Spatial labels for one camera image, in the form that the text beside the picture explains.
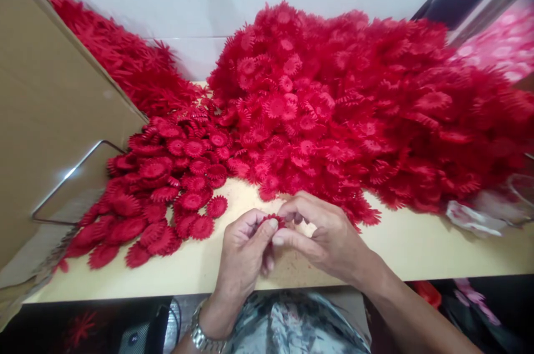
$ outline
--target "metal watch band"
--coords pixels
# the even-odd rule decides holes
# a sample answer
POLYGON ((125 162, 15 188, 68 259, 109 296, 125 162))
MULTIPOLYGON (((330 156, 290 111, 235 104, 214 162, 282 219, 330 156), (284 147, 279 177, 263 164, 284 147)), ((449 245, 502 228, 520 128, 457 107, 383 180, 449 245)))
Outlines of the metal watch band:
POLYGON ((212 340, 206 337, 199 326, 199 314, 207 298, 202 300, 196 308, 193 318, 191 319, 191 340, 195 347, 200 351, 210 351, 221 354, 226 346, 226 340, 212 340))

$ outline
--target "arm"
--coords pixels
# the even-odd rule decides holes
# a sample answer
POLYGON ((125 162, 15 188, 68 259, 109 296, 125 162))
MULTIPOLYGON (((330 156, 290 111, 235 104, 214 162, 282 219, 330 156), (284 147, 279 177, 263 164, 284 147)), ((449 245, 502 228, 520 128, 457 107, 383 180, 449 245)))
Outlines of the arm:
POLYGON ((296 223, 311 222, 317 229, 311 238, 281 229, 274 235, 273 244, 300 251, 317 268, 364 293, 403 352, 480 353, 366 246, 341 208, 299 192, 282 205, 278 214, 296 223))
MULTIPOLYGON (((270 219, 258 227, 265 216, 265 213, 252 209, 224 231, 215 291, 199 314, 199 326, 212 340, 225 340, 231 335, 243 304, 254 291, 258 275, 273 270, 273 249, 269 243, 278 229, 278 221, 270 219)), ((187 331, 173 354, 200 352, 187 331)))

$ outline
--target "hand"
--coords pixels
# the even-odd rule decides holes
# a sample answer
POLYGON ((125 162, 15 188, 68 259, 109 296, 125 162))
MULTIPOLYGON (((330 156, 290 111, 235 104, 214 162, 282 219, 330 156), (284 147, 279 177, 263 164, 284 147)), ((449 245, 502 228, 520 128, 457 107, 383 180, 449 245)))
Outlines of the hand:
POLYGON ((296 249, 318 269, 360 291, 372 289, 379 283, 382 270, 388 269, 366 246, 340 207, 300 191, 280 207, 278 215, 296 224, 311 222, 317 229, 311 238, 290 228, 280 229, 273 238, 275 246, 296 249))
POLYGON ((215 291, 205 303, 199 325, 207 337, 227 338, 247 297, 254 291, 258 275, 267 275, 274 268, 271 238, 278 221, 269 219, 259 209, 244 213, 230 223, 222 240, 221 264, 215 291))

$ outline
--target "pink patterned cloth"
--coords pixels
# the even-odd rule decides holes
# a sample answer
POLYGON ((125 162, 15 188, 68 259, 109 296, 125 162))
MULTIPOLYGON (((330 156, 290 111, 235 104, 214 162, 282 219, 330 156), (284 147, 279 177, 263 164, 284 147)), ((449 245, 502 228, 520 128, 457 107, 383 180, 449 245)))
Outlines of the pink patterned cloth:
POLYGON ((478 305, 478 308, 488 317, 489 321, 495 326, 500 326, 501 321, 495 316, 493 312, 486 306, 484 300, 486 299, 482 294, 475 291, 468 279, 453 279, 458 290, 454 290, 454 295, 466 307, 470 307, 471 303, 478 305))
POLYGON ((534 0, 517 0, 486 30, 468 39, 454 58, 478 68, 495 66, 512 82, 534 71, 534 0))

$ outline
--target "cardboard box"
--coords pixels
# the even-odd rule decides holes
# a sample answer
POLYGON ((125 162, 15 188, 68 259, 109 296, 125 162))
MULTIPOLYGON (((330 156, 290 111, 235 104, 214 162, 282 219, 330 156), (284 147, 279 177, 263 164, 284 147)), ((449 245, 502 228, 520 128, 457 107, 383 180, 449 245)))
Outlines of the cardboard box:
POLYGON ((0 13, 2 328, 98 198, 106 160, 147 119, 48 0, 0 0, 0 13))

